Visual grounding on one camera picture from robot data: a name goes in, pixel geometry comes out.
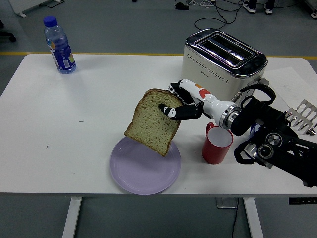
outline toaster slot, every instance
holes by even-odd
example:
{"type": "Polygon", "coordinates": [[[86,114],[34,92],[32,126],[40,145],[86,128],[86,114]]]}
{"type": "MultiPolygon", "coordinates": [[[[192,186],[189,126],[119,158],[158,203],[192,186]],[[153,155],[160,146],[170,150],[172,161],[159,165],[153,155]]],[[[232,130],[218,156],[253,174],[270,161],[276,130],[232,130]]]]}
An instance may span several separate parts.
{"type": "Polygon", "coordinates": [[[198,44],[203,50],[226,64],[236,67],[254,53],[221,36],[213,35],[198,44]]]}

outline person's leg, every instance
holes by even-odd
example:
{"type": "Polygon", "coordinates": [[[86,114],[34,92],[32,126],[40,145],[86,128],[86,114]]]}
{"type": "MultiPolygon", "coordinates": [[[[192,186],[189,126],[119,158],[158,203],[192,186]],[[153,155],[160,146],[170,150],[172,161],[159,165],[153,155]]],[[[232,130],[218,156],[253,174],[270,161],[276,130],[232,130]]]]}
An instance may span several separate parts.
{"type": "Polygon", "coordinates": [[[264,4],[266,15],[271,15],[273,13],[275,0],[268,0],[267,3],[264,4]]]}
{"type": "Polygon", "coordinates": [[[245,8],[249,13],[254,14],[256,12],[256,3],[258,0],[248,0],[243,2],[243,8],[245,8]]]}

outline toaster chrome top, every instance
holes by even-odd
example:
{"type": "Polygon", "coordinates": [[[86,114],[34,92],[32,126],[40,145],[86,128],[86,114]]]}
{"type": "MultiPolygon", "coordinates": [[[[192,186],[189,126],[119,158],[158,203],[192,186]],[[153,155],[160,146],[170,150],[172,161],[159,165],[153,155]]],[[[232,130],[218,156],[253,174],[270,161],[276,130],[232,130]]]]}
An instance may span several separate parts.
{"type": "Polygon", "coordinates": [[[267,65],[264,54],[216,29],[191,35],[185,45],[236,77],[252,76],[267,65]]]}

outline yellow floor line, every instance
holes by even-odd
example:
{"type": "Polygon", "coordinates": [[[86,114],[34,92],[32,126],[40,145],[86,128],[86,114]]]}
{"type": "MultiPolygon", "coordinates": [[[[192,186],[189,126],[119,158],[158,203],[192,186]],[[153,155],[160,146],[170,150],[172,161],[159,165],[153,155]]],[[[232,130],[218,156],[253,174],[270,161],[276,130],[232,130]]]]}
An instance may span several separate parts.
{"type": "MultiPolygon", "coordinates": [[[[50,52],[0,52],[0,56],[26,56],[29,54],[50,54],[50,52]]],[[[183,54],[160,54],[160,53],[97,53],[97,52],[74,52],[83,55],[132,55],[132,56],[183,56],[183,54]]],[[[303,58],[317,60],[317,56],[267,56],[276,58],[303,58]]]]}

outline robotic hand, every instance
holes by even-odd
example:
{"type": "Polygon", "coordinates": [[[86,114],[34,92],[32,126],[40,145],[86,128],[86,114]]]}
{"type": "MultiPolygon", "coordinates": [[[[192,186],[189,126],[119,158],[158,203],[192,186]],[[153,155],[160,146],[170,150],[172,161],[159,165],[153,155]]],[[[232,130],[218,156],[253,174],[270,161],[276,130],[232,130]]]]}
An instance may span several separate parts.
{"type": "Polygon", "coordinates": [[[275,100],[272,89],[255,84],[238,94],[250,89],[265,92],[270,100],[259,101],[254,96],[248,96],[239,106],[234,103],[236,96],[232,101],[220,101],[200,85],[184,79],[171,83],[168,88],[184,105],[169,108],[160,104],[159,108],[173,120],[196,119],[204,114],[236,136],[243,135],[252,125],[258,124],[260,129],[253,137],[235,149],[236,160],[241,164],[257,162],[269,168],[275,165],[300,178],[305,186],[317,186],[317,144],[299,139],[290,128],[285,113],[270,106],[275,100]]]}

